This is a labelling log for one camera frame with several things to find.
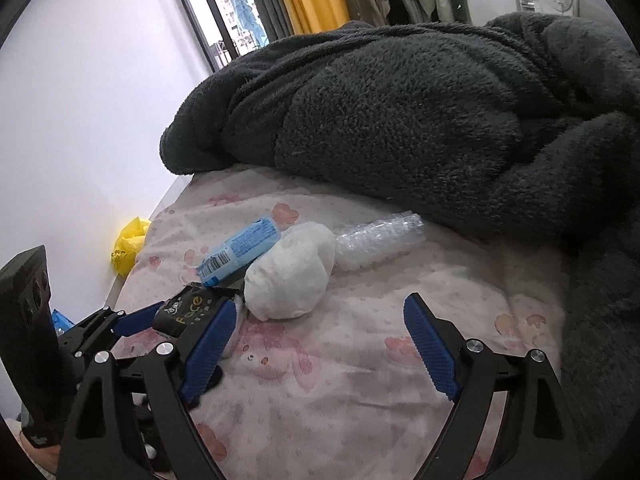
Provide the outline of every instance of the black device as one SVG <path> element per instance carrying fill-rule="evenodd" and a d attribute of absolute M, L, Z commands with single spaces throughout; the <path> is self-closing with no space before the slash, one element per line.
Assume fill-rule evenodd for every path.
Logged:
<path fill-rule="evenodd" d="M 17 378 L 18 392 L 36 414 L 37 430 L 32 434 L 45 434 L 44 428 L 52 435 L 49 442 L 58 442 L 62 436 L 58 479 L 157 478 L 141 434 L 141 426 L 152 424 L 156 446 L 166 451 L 178 480 L 226 480 L 194 427 L 188 405 L 206 389 L 235 329 L 236 306 L 231 298 L 238 290 L 191 285 L 171 300 L 133 314 L 104 308 L 56 340 L 45 275 L 44 248 L 19 254 L 0 271 L 0 314 L 17 318 L 6 326 L 18 334 L 6 338 L 0 326 L 0 349 L 12 378 Z M 193 322 L 175 319 L 191 311 Z M 145 356 L 113 357 L 110 349 L 121 336 L 140 332 L 155 319 L 173 324 L 174 329 L 176 323 L 184 328 L 175 332 L 176 340 L 158 344 Z M 404 322 L 434 386 L 454 403 L 414 480 L 462 480 L 498 391 L 507 391 L 508 398 L 494 452 L 480 478 L 580 478 L 571 418 L 544 352 L 533 349 L 524 357 L 495 354 L 478 339 L 465 340 L 451 322 L 437 319 L 418 294 L 407 297 Z M 29 336 L 25 339 L 32 354 L 28 359 L 20 352 L 24 336 Z M 35 368 L 18 364 L 35 364 Z M 50 370 L 38 376 L 45 364 L 56 367 L 55 373 Z M 44 399 L 46 381 L 53 375 L 63 378 L 58 380 L 60 394 L 53 397 L 58 405 Z M 67 411 L 70 385 L 78 390 Z M 140 408 L 132 401 L 134 392 L 146 394 L 151 416 L 140 417 Z M 22 462 L 19 467 L 29 466 Z"/>

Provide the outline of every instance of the yellow plastic bag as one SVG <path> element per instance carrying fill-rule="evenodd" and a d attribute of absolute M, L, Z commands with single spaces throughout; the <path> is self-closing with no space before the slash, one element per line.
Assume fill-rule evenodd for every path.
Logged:
<path fill-rule="evenodd" d="M 136 254 L 142 250 L 145 244 L 146 230 L 149 229 L 150 225 L 150 220 L 136 216 L 123 227 L 116 243 L 113 245 L 111 265 L 124 278 L 127 277 L 136 263 Z"/>

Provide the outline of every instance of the pink floral bed sheet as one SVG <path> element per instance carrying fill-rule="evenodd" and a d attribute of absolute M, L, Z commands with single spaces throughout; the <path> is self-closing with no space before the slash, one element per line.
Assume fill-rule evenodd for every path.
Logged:
<path fill-rule="evenodd" d="M 283 228 L 336 230 L 396 210 L 267 168 L 194 177 L 153 221 L 118 299 L 133 312 L 197 280 L 209 247 L 260 216 Z M 494 351 L 543 349 L 559 370 L 562 259 L 549 246 L 475 242 L 432 224 L 423 247 L 361 272 L 334 274 L 318 307 L 298 319 L 250 317 L 221 361 L 219 386 L 191 415 L 228 480 L 413 478 L 452 404 L 438 393 L 402 320 L 419 292 L 438 317 Z M 116 355 L 145 353 L 155 333 L 126 338 Z M 468 478 L 484 471 L 500 423 L 494 405 Z"/>

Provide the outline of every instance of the bed sheet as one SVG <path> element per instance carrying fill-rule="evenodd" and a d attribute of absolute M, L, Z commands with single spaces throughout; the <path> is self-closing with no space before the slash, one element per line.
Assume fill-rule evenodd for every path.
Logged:
<path fill-rule="evenodd" d="M 116 308 L 133 312 L 197 280 L 209 247 L 260 216 L 332 230 L 382 218 L 389 204 L 267 168 L 201 174 L 153 221 Z M 360 272 L 335 273 L 318 307 L 294 320 L 249 318 L 221 384 L 191 412 L 228 480 L 413 478 L 452 404 L 438 393 L 402 320 L 419 292 L 437 317 L 494 351 L 541 348 L 559 371 L 562 257 L 550 246 L 483 243 L 428 224 L 426 243 Z M 118 343 L 141 354 L 159 336 Z M 504 396 L 467 473 L 484 471 Z"/>

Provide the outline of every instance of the white wall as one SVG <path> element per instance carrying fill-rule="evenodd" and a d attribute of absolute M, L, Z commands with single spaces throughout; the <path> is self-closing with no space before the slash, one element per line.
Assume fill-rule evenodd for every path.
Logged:
<path fill-rule="evenodd" d="M 0 266 L 45 244 L 51 306 L 102 307 L 120 228 L 174 181 L 159 137 L 208 74 L 179 0 L 32 0 L 0 48 Z"/>

